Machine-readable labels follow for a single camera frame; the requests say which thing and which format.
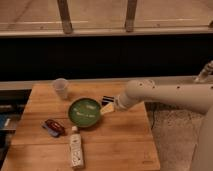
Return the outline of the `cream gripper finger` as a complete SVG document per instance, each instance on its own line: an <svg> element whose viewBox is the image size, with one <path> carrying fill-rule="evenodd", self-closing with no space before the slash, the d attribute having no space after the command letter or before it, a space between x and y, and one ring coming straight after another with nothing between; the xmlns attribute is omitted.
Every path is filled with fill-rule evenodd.
<svg viewBox="0 0 213 171"><path fill-rule="evenodd" d="M114 111L114 104L113 103L108 103L104 107L101 108L100 112L102 115L111 113Z"/></svg>

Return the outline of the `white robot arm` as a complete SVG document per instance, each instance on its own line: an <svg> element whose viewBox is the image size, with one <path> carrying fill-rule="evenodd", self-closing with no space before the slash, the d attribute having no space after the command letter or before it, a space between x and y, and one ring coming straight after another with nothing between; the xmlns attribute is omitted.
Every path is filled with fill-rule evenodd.
<svg viewBox="0 0 213 171"><path fill-rule="evenodd" d="M128 110L142 101L176 105L204 115L190 171L213 171L213 84L156 84L153 80L131 80L108 102L101 114Z"/></svg>

